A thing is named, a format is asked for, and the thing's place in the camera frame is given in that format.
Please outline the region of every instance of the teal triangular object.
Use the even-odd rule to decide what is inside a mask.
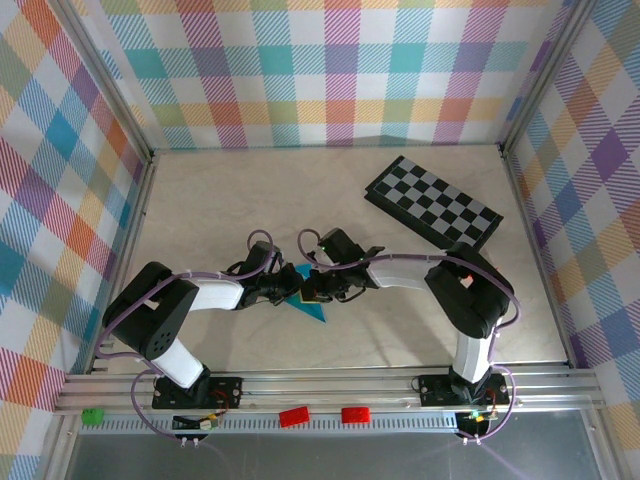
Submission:
[[[305,279],[307,279],[309,278],[311,265],[308,263],[303,265],[296,265],[296,271],[300,273]],[[320,320],[322,323],[327,323],[327,320],[324,318],[322,305],[320,305],[319,303],[302,303],[302,300],[300,299],[300,292],[296,293],[293,297],[290,297],[285,301],[292,307],[297,308],[301,312],[312,316],[316,320]]]

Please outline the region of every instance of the colorful plaid wall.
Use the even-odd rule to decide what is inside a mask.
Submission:
[[[640,1],[600,0],[516,148],[580,366],[640,478]]]
[[[45,0],[0,0],[0,479],[31,479],[142,162]]]
[[[502,126],[502,130],[498,137],[500,142],[504,141],[509,130],[511,130],[511,126],[513,125],[513,121],[515,120],[517,114],[520,112],[522,108],[524,100],[527,98],[527,95],[531,92],[533,85],[535,84],[538,76],[540,75],[540,71],[544,67],[545,63],[549,59],[551,52],[553,50],[553,42],[558,37],[558,34],[562,31],[562,28],[567,21],[569,14],[571,13],[571,7],[574,5],[576,0],[563,0],[562,7],[558,10],[556,14],[556,18],[553,20],[553,24],[551,28],[547,32],[546,37],[544,38],[544,42],[540,46],[540,50],[536,54],[534,61],[531,63],[529,67],[529,71],[520,86],[520,90],[518,90],[518,95],[514,100],[511,108],[509,109],[509,113],[507,114],[506,121]]]
[[[562,7],[561,0],[74,4],[148,136],[176,149],[494,143]]]

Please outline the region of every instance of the red block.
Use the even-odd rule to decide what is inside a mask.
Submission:
[[[371,410],[369,407],[343,408],[342,423],[371,423]]]
[[[309,415],[309,409],[307,407],[280,412],[281,428],[292,427],[293,425],[300,425],[301,423],[309,423],[310,421],[311,415]]]

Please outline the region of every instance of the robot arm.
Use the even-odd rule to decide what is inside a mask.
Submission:
[[[246,260],[235,263],[224,273],[227,278],[232,279],[234,275],[240,278],[263,264],[264,270],[259,274],[238,281],[174,280],[119,323],[113,334],[196,398],[201,395],[202,384],[210,372],[176,338],[178,331],[190,311],[241,310],[254,305],[258,299],[279,305],[300,289],[302,276],[291,263],[283,261],[277,247],[272,254],[271,245],[262,241],[251,247]],[[102,319],[104,327],[172,275],[161,263],[148,263],[109,305]]]
[[[364,252],[342,230],[334,229],[307,255],[318,264],[335,267],[373,259],[384,254],[382,250],[373,247]],[[513,293],[509,282],[470,245],[457,243],[446,253],[451,260],[475,266]],[[348,297],[351,287],[360,291]],[[456,356],[449,373],[452,389],[469,403],[481,396],[492,373],[489,357],[494,329],[509,306],[508,297],[484,276],[452,261],[372,260],[345,270],[316,268],[302,286],[301,294],[305,301],[344,302],[368,288],[388,287],[433,292],[458,331]]]
[[[349,302],[367,289],[405,287],[432,291],[459,333],[456,358],[450,370],[451,388],[462,400],[471,403],[482,394],[491,375],[489,350],[493,331],[507,311],[509,299],[482,276],[452,261],[393,261],[375,259],[384,248],[372,247],[365,252],[341,229],[322,237],[308,255],[317,265],[333,268],[311,270],[307,280],[283,261],[276,248],[257,242],[246,260],[232,265],[226,273],[229,280],[178,279],[153,295],[145,305],[134,310],[113,330],[114,335],[147,361],[160,369],[185,395],[197,404],[208,391],[210,372],[176,338],[187,313],[192,310],[219,308],[240,310],[254,305],[258,299],[279,305],[300,292],[307,302]],[[458,243],[448,258],[460,259],[497,279],[513,291],[511,285],[471,246]],[[234,281],[265,264],[257,275]],[[158,262],[146,265],[125,290],[108,307],[103,317],[107,327],[151,288],[169,278],[172,272]],[[471,284],[463,281],[471,277]],[[351,294],[352,289],[359,289]]]

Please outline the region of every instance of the checkerboard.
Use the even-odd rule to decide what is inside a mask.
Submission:
[[[503,217],[408,158],[398,157],[365,198],[439,248],[482,247]]]

